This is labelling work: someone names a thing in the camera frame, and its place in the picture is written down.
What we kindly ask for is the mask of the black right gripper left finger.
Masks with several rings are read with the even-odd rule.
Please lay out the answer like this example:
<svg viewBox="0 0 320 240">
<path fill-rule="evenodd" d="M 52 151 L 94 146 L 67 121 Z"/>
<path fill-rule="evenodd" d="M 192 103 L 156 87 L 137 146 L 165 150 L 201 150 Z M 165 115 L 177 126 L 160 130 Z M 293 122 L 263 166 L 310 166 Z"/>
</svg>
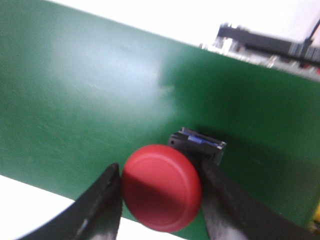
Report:
<svg viewBox="0 0 320 240">
<path fill-rule="evenodd" d="M 112 163 L 68 208 L 21 240 L 115 240 L 123 212 L 119 165 Z"/>
</svg>

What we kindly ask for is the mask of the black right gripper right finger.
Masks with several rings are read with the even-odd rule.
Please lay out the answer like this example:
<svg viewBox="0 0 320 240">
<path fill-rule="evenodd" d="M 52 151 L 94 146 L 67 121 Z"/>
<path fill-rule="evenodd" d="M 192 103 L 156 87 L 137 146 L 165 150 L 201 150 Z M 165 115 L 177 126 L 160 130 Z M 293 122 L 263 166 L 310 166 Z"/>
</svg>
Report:
<svg viewBox="0 0 320 240">
<path fill-rule="evenodd" d="M 211 240 L 318 240 L 252 198 L 209 160 L 201 160 L 202 210 Z"/>
</svg>

